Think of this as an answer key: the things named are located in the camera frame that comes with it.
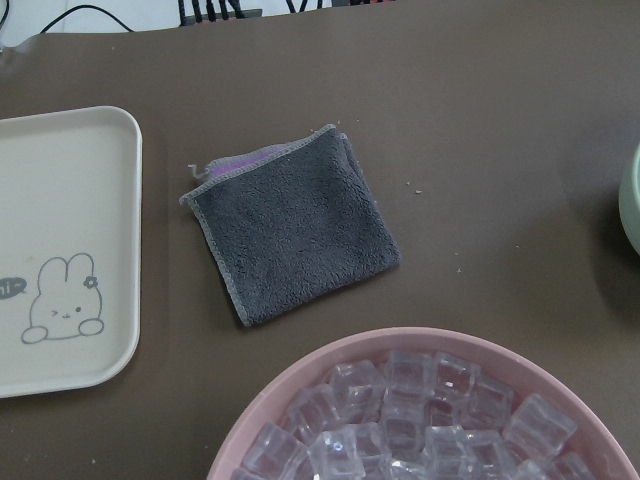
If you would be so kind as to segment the grey folded cloth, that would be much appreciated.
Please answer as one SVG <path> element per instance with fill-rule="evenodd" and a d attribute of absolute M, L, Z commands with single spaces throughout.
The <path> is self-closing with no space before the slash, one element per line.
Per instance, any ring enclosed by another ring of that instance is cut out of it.
<path fill-rule="evenodd" d="M 198 220 L 245 326 L 400 262 L 349 138 L 309 136 L 211 161 L 180 201 Z"/>

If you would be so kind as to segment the cream rabbit tray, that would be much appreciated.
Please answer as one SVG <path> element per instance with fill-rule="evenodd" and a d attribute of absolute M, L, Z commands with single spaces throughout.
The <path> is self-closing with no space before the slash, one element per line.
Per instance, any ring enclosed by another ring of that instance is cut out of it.
<path fill-rule="evenodd" d="M 142 135 L 114 106 L 1 123 L 1 394 L 91 387 L 140 336 Z"/>

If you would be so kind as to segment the pile of clear ice cubes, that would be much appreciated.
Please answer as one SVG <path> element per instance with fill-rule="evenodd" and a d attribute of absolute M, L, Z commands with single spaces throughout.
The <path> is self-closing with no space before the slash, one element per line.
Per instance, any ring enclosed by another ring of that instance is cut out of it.
<path fill-rule="evenodd" d="M 265 424 L 237 479 L 589 479 L 575 422 L 446 352 L 333 366 Z"/>

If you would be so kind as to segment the mint green bowl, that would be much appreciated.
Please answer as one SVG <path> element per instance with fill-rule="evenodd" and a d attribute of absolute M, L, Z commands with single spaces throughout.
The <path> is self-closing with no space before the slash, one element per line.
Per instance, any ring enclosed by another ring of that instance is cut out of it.
<path fill-rule="evenodd" d="M 639 148 L 625 166 L 618 189 L 618 209 L 626 238 L 637 254 L 640 253 L 639 211 Z"/>

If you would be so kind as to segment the pink bowl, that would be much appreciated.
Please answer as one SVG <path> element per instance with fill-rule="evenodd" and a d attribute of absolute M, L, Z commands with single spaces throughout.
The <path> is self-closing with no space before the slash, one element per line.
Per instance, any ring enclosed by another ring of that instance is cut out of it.
<path fill-rule="evenodd" d="M 228 479 L 267 422 L 281 421 L 302 388 L 320 381 L 336 364 L 381 360 L 390 350 L 445 351 L 479 364 L 489 375 L 510 384 L 518 400 L 537 393 L 577 424 L 567 443 L 598 479 L 637 479 L 639 474 L 597 415 L 567 386 L 521 355 L 471 335 L 427 327 L 393 327 L 366 331 L 329 343 L 289 366 L 247 406 L 233 425 L 209 470 L 210 479 Z"/>

